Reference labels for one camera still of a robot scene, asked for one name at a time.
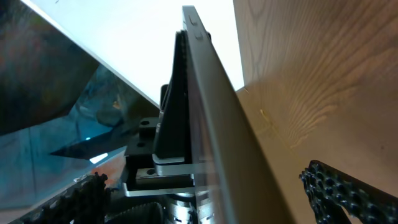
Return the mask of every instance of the wooden panel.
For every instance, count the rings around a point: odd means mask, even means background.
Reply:
[[[296,220],[314,221],[296,195],[312,159],[397,196],[398,1],[234,6],[238,95]]]

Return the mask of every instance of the wooden table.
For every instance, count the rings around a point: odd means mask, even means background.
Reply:
[[[238,92],[297,223],[320,160],[398,195],[398,1],[234,0]]]

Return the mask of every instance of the wood grain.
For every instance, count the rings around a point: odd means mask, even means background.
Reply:
[[[297,222],[314,221],[296,195],[312,159],[398,195],[398,1],[234,7],[238,95]]]

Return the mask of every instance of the brown wood board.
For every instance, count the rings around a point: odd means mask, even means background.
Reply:
[[[298,223],[317,159],[398,195],[398,1],[234,1],[246,115]]]

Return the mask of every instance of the flat metallic panel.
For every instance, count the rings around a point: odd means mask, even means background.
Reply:
[[[217,223],[292,223],[290,212],[225,70],[193,6],[183,7],[193,161],[216,174],[195,176],[211,190]]]

